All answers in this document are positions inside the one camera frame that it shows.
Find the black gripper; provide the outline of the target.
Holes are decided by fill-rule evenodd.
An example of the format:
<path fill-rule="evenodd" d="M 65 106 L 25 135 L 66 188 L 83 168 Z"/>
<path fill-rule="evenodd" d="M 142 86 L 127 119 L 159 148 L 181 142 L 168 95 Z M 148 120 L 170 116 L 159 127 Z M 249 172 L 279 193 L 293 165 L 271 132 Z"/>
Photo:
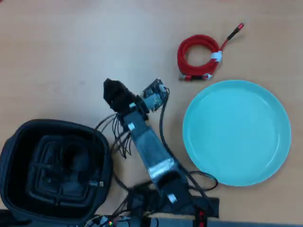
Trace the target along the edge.
<path fill-rule="evenodd" d="M 109 78 L 103 83 L 105 101 L 112 106 L 113 110 L 126 116 L 134 111 L 138 111 L 141 115 L 146 115 L 149 110 L 143 99 L 133 94 L 119 80 L 111 80 Z"/>

